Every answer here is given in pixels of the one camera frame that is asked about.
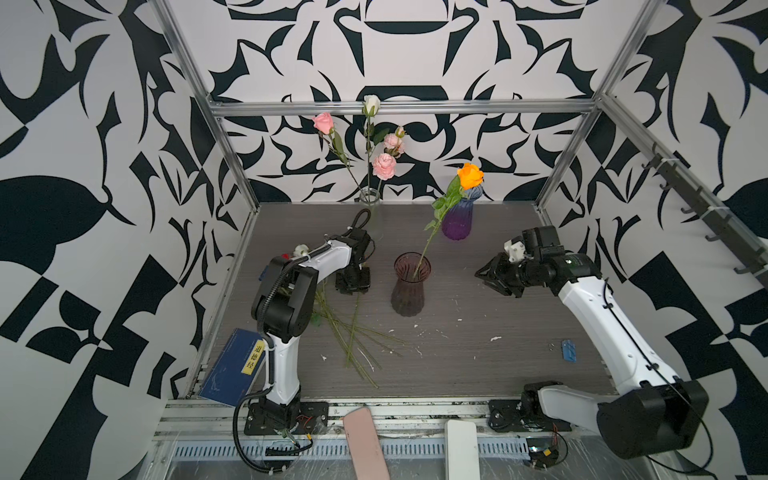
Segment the clear glass vase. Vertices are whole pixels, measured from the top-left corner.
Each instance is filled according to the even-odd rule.
[[[442,233],[451,240],[464,240],[472,231],[472,210],[475,200],[482,196],[482,187],[474,187],[465,191],[462,198],[442,219]]]
[[[424,257],[418,272],[414,275],[420,258],[420,253],[408,252],[395,260],[397,283],[392,290],[390,303],[392,309],[400,316],[414,316],[424,308],[424,280],[429,278],[432,265],[427,257]]]
[[[366,223],[365,229],[374,240],[384,237],[384,225],[382,223],[382,198],[379,191],[373,187],[360,189],[360,205],[371,210],[371,219]]]

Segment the pink rectangular object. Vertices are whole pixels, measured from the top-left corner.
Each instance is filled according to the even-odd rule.
[[[371,411],[363,407],[343,418],[346,442],[357,480],[389,480]]]

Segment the pink rose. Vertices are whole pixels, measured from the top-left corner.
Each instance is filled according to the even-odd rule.
[[[320,130],[326,135],[331,133],[331,129],[333,129],[333,118],[331,117],[330,113],[322,113],[314,117],[312,120],[314,120],[315,128],[317,130]]]
[[[382,180],[395,176],[397,161],[390,154],[381,154],[373,160],[373,173]]]
[[[384,148],[394,150],[399,147],[401,143],[402,140],[397,138],[397,135],[395,134],[388,134],[384,137]]]

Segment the wall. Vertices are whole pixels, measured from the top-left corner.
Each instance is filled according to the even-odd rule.
[[[764,161],[768,9],[760,0],[664,6],[617,96],[753,230],[768,238]],[[768,474],[768,292],[604,115],[547,206],[567,248],[609,276],[628,316],[682,377],[710,395],[710,470]],[[684,455],[702,465],[700,429]]]
[[[120,478],[248,207],[145,0],[0,6],[3,478]]]
[[[589,98],[641,6],[635,0],[170,3],[212,98],[223,102],[353,101],[366,94]],[[577,116],[380,116],[377,121],[405,125],[411,135],[384,199],[431,200],[448,186],[454,164],[471,161],[491,174],[486,200],[533,200]],[[259,200],[354,198],[355,182],[318,142],[309,118],[227,122]],[[366,173],[362,116],[337,117],[336,124],[359,181]]]

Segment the dark wooden tabletop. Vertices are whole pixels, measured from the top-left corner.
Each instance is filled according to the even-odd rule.
[[[292,253],[300,243],[319,246],[325,233],[343,233],[358,210],[355,204],[262,205],[210,363],[234,328],[256,330],[250,306],[269,260]],[[300,340],[303,397],[510,396],[518,395],[526,383],[544,380],[592,393],[614,391],[586,332],[549,289],[528,288],[515,299],[474,277],[503,250],[506,240],[541,224],[531,204],[476,204],[469,237],[455,242],[435,235],[427,252],[432,275],[425,282],[425,306],[414,317],[402,317],[390,305],[396,283],[393,263],[401,253],[422,251],[429,237],[423,227],[432,218],[432,208],[384,204],[381,214],[385,233],[368,262],[372,285],[360,297],[358,322],[408,344],[395,348],[399,357],[364,340],[382,366],[371,372],[357,353],[378,383],[376,389],[345,367],[342,349],[327,323],[310,324]],[[349,321],[356,297],[337,293],[333,279],[329,277],[326,288],[329,304]],[[564,339],[575,343],[577,362],[563,360]]]

